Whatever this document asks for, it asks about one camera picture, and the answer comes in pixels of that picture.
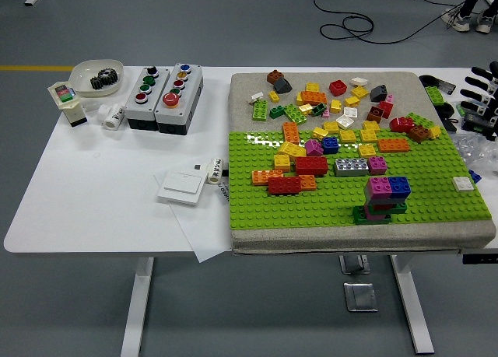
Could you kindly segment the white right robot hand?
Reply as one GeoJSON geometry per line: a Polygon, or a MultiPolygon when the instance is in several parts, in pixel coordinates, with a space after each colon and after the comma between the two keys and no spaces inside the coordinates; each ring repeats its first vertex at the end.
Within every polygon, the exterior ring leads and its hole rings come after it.
{"type": "Polygon", "coordinates": [[[465,82],[480,92],[460,90],[467,98],[461,101],[465,112],[462,128],[484,135],[497,134],[497,61],[492,61],[488,70],[472,67],[471,72],[475,77],[466,76],[465,82]]]}

